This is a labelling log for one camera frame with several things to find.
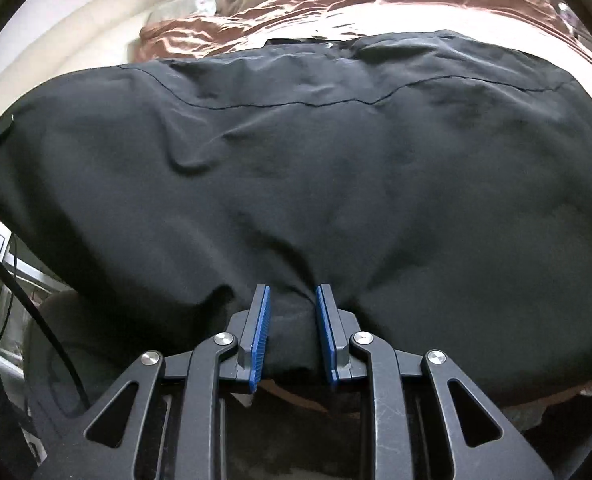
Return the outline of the large black garment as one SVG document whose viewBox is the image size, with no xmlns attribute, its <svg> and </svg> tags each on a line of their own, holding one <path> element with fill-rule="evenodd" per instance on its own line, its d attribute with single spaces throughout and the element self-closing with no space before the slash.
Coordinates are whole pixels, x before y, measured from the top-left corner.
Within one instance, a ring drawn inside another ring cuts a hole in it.
<svg viewBox="0 0 592 480">
<path fill-rule="evenodd" d="M 83 70 L 0 118 L 0 220 L 126 359 L 272 289 L 265 374 L 320 368 L 314 291 L 497 403 L 592 380 L 592 99 L 455 32 Z"/>
</svg>

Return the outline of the cream padded headboard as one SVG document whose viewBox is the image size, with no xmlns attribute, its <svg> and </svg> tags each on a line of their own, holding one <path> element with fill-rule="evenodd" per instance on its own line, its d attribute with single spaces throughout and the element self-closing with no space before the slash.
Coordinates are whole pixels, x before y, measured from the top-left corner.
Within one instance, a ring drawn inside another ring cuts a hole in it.
<svg viewBox="0 0 592 480">
<path fill-rule="evenodd" d="M 105 32 L 163 0 L 26 0 L 0 31 L 0 116 Z"/>
</svg>

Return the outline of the pale green pillow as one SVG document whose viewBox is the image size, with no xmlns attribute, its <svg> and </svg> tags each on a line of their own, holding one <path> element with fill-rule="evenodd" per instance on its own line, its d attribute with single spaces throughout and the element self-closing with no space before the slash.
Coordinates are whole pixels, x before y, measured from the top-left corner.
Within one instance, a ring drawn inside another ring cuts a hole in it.
<svg viewBox="0 0 592 480">
<path fill-rule="evenodd" d="M 170 0 L 151 11 L 147 24 L 181 20 L 195 14 L 214 16 L 216 13 L 217 0 Z"/>
</svg>

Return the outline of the rust brown bed sheet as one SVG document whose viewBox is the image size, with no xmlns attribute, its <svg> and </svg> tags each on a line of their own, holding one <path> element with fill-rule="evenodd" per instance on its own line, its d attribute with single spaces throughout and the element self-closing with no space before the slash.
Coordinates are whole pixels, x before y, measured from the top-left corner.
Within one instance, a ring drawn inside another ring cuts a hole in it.
<svg viewBox="0 0 592 480">
<path fill-rule="evenodd" d="M 515 49 L 566 70 L 592 98 L 592 52 L 547 0 L 269 0 L 231 16 L 146 24 L 133 58 L 204 58 L 270 39 L 349 40 L 449 30 Z"/>
</svg>

